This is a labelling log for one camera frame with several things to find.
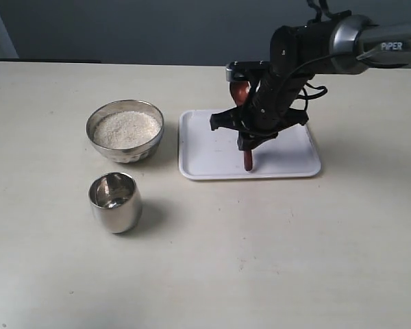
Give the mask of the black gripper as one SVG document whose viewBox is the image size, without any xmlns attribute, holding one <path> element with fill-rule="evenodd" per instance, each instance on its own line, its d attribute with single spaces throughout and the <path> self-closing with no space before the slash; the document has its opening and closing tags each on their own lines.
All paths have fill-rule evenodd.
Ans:
<svg viewBox="0 0 411 329">
<path fill-rule="evenodd" d="M 238 132 L 240 151 L 251 151 L 277 138 L 279 132 L 308 122 L 306 110 L 297 110 L 292 103 L 303 90 L 309 75 L 296 73 L 284 77 L 267 71 L 258 85 L 252 86 L 241 106 L 212 114 L 210 128 Z"/>
</svg>

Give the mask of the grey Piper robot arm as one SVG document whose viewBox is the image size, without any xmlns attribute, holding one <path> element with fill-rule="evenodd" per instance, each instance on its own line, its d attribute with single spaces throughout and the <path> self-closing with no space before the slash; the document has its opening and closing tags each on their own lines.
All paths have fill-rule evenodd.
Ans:
<svg viewBox="0 0 411 329">
<path fill-rule="evenodd" d="M 328 21 L 275 30 L 265 62 L 231 62 L 229 82 L 248 82 L 242 105 L 212 114 L 212 130 L 238 132 L 238 148 L 251 151 L 295 125 L 308 122 L 307 110 L 292 107 L 311 100 L 305 90 L 315 75 L 359 75 L 369 68 L 411 65 L 411 23 L 381 26 L 363 15 L 342 12 Z"/>
</svg>

